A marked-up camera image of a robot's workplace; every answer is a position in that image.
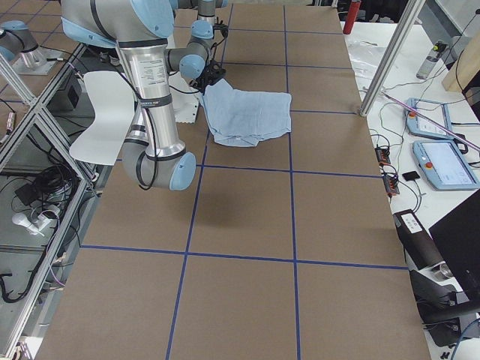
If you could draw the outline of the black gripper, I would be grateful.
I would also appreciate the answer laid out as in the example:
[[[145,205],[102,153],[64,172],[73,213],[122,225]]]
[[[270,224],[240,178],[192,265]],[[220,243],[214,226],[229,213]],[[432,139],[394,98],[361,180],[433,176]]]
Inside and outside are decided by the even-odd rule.
[[[202,74],[194,80],[194,88],[200,93],[204,93],[206,87],[212,82],[212,74],[210,71],[203,71]]]

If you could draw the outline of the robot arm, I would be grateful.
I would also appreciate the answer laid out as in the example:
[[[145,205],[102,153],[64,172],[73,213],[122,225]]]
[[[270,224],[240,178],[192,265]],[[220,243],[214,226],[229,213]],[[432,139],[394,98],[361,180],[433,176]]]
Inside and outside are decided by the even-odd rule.
[[[221,0],[169,0],[174,11],[178,9],[196,10],[196,20],[206,21],[212,26],[216,23],[216,9],[227,6],[228,1]]]
[[[123,144],[127,173],[147,190],[182,191],[196,171],[196,158],[179,139],[169,73],[196,80],[209,63],[215,12],[225,1],[62,1],[64,33],[72,40],[116,49],[138,100],[145,130]],[[176,9],[197,10],[184,48],[168,48]]]

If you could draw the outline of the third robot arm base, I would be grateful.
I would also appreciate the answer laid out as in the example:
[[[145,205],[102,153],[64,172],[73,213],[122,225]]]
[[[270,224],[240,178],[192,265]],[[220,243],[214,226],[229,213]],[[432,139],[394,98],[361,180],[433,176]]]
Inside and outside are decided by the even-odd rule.
[[[14,61],[12,67],[20,75],[47,75],[63,59],[61,50],[41,48],[29,27],[19,20],[1,24],[1,55]]]

